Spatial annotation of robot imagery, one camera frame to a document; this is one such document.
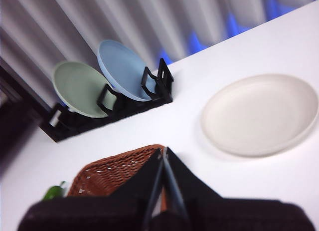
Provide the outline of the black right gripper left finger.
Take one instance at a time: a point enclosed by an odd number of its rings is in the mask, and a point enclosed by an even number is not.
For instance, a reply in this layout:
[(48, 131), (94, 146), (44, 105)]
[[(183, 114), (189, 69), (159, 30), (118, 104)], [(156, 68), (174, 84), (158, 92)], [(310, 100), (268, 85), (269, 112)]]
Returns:
[(141, 147), (87, 164), (64, 198), (32, 205), (20, 231), (139, 231), (162, 147)]

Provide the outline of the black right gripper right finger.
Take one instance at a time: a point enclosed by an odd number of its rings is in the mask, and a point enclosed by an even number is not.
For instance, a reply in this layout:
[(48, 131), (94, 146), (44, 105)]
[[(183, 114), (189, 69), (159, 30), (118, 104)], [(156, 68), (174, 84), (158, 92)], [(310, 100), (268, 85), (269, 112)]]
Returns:
[(299, 206), (278, 200), (224, 198), (168, 147), (163, 162), (178, 213), (193, 231), (313, 231)]

